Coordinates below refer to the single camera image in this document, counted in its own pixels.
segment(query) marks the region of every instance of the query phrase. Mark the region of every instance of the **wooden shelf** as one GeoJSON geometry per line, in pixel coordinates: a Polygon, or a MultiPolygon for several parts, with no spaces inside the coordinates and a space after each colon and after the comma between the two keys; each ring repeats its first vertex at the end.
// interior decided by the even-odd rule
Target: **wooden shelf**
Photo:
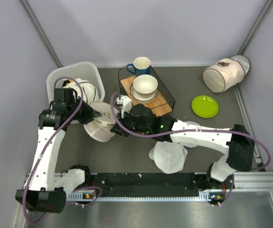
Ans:
{"type": "MultiPolygon", "coordinates": [[[[130,93],[130,87],[132,86],[135,78],[136,76],[133,75],[131,77],[121,80],[122,86],[124,87],[129,98],[132,100],[132,105],[140,104],[136,99],[133,98],[130,93]]],[[[150,108],[152,112],[156,114],[156,116],[162,116],[172,111],[170,105],[167,103],[161,92],[158,92],[157,96],[152,102],[144,104],[144,106],[150,108]]]]}

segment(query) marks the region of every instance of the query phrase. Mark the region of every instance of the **white wall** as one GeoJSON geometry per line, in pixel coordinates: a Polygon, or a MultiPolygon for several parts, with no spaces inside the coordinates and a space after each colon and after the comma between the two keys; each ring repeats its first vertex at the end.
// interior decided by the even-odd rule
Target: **white wall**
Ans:
{"type": "Polygon", "coordinates": [[[45,80],[56,66],[18,0],[0,0],[0,228],[9,228],[16,189],[30,171],[45,80]]]}
{"type": "Polygon", "coordinates": [[[235,55],[263,0],[29,0],[64,65],[209,65],[235,55]]]}
{"type": "Polygon", "coordinates": [[[271,150],[273,171],[273,7],[244,53],[251,70],[241,83],[257,137],[271,150]]]}

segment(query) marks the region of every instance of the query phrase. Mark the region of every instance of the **floor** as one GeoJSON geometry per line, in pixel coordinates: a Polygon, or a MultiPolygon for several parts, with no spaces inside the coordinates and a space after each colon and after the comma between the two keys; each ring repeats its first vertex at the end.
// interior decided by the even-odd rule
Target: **floor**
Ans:
{"type": "MultiPolygon", "coordinates": [[[[173,117],[218,128],[244,124],[234,89],[213,94],[202,80],[204,69],[202,66],[155,68],[176,100],[173,117]],[[194,114],[191,102],[198,95],[211,96],[218,102],[219,112],[215,117],[204,119],[194,114]]],[[[118,70],[99,69],[106,92],[104,101],[107,103],[110,103],[112,93],[119,91],[118,70]]],[[[88,165],[92,172],[161,172],[148,157],[154,144],[154,140],[134,136],[125,139],[114,136],[109,142],[97,142],[81,124],[71,125],[59,150],[56,172],[68,170],[75,164],[88,165]]],[[[220,152],[204,147],[189,149],[182,172],[205,172],[221,156],[220,152]]]]}
{"type": "Polygon", "coordinates": [[[221,208],[206,202],[97,202],[85,209],[68,205],[61,214],[25,226],[30,227],[273,228],[273,204],[268,192],[234,193],[221,208]]]}

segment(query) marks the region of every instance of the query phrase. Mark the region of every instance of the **green plate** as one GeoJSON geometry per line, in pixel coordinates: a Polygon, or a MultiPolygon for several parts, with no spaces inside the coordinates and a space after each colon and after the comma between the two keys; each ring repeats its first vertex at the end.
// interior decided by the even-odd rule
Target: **green plate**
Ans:
{"type": "Polygon", "coordinates": [[[218,103],[209,96],[197,96],[192,102],[194,113],[203,118],[214,117],[219,110],[218,103]]]}

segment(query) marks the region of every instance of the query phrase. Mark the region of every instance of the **blue mug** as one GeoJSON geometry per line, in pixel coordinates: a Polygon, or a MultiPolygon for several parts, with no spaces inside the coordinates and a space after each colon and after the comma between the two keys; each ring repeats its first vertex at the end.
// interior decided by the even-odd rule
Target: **blue mug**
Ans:
{"type": "Polygon", "coordinates": [[[128,72],[132,73],[135,76],[139,75],[149,75],[150,74],[150,64],[151,61],[146,57],[138,57],[133,63],[129,63],[126,66],[128,72]]]}

